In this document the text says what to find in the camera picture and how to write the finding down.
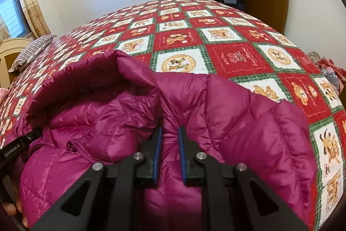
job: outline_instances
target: bed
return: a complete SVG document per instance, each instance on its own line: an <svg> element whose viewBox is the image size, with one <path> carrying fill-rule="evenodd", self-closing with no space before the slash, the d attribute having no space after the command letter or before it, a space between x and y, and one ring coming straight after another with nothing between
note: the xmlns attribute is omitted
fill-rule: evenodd
<svg viewBox="0 0 346 231"><path fill-rule="evenodd" d="M155 72L218 74L305 113L318 164L309 228L345 190L346 112L324 75L285 36L214 0L155 0L104 15L59 38L15 78L1 105L0 144L45 79L68 64L119 49Z"/></svg>

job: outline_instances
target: striped pillow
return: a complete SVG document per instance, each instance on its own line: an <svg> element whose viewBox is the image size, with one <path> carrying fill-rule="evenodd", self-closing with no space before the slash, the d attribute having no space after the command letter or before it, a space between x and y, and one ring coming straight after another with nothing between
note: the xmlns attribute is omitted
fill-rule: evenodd
<svg viewBox="0 0 346 231"><path fill-rule="evenodd" d="M39 55L39 53L52 42L54 37L56 37L56 35L48 34L35 39L18 55L8 72L11 73L18 69L23 71L25 67L27 67Z"/></svg>

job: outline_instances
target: metal screw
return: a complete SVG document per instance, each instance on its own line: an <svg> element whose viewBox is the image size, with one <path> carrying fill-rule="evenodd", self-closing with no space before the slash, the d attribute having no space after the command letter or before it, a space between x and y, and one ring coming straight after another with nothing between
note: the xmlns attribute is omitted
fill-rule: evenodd
<svg viewBox="0 0 346 231"><path fill-rule="evenodd" d="M103 164L102 163L94 163L93 165L92 165L92 169L93 170L96 170L96 171L99 171L99 170L101 170L103 168Z"/></svg>
<svg viewBox="0 0 346 231"><path fill-rule="evenodd" d="M132 155L132 158L139 161L144 158L144 154L141 152L137 152Z"/></svg>
<svg viewBox="0 0 346 231"><path fill-rule="evenodd" d="M237 170L245 171L245 170L247 170L247 165L244 163L239 163L239 164L237 164Z"/></svg>
<svg viewBox="0 0 346 231"><path fill-rule="evenodd" d="M204 152L199 152L196 154L196 158L198 158L199 160L205 160L207 158L207 154Z"/></svg>

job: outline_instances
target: window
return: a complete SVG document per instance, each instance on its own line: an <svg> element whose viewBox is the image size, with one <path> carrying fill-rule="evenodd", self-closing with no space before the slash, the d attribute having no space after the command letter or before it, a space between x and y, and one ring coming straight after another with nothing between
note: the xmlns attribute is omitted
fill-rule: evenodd
<svg viewBox="0 0 346 231"><path fill-rule="evenodd" d="M12 38L23 37L30 32L19 0L0 0L0 15Z"/></svg>

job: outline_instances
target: window frame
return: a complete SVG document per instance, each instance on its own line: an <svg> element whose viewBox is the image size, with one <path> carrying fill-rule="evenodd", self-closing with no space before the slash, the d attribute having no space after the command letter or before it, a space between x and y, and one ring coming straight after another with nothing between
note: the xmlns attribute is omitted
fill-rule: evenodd
<svg viewBox="0 0 346 231"><path fill-rule="evenodd" d="M17 37L18 38L24 38L28 34L30 34L31 30L30 30L30 26L28 24L28 21L25 18L23 9L22 9L22 7L20 5L20 1L19 0L15 0L15 1L16 1L15 5L17 6L17 11L19 13L19 17L20 17L20 19L21 19L21 21L23 23L24 29L25 29L25 31L23 33L21 33L20 35L18 35Z"/></svg>

